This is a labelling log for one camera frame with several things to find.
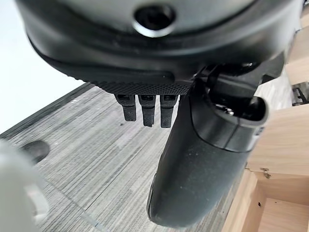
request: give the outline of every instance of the white wall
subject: white wall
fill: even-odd
[[[0,133],[82,84],[34,52],[15,2],[0,0]]]

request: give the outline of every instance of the black shoe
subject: black shoe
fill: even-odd
[[[21,147],[22,150],[26,151],[28,157],[32,162],[38,163],[44,159],[50,151],[49,145],[41,140],[33,141]]]

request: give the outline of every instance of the black plastic tab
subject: black plastic tab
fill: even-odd
[[[155,95],[139,95],[143,123],[146,127],[152,127],[155,123]]]
[[[121,95],[115,94],[116,100],[122,105],[124,110],[125,121],[135,122],[136,121],[136,104],[135,95]]]
[[[161,95],[160,109],[161,109],[161,127],[170,128],[172,124],[172,115],[174,106],[177,102],[178,95]]]

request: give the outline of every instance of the floor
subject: floor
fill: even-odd
[[[257,91],[272,110],[291,107],[285,74]],[[50,155],[36,168],[50,203],[42,232],[174,232],[151,223],[146,214],[149,187],[170,129],[125,122],[114,96],[94,87],[11,139],[14,145],[43,139]],[[186,232],[219,232],[241,175],[230,192],[200,223]]]

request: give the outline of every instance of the wooden cabinet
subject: wooden cabinet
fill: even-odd
[[[309,81],[309,27],[295,35],[285,68],[292,85]]]
[[[309,104],[275,111],[222,232],[309,232]]]
[[[303,28],[309,26],[309,6],[307,6],[301,16],[301,26]]]

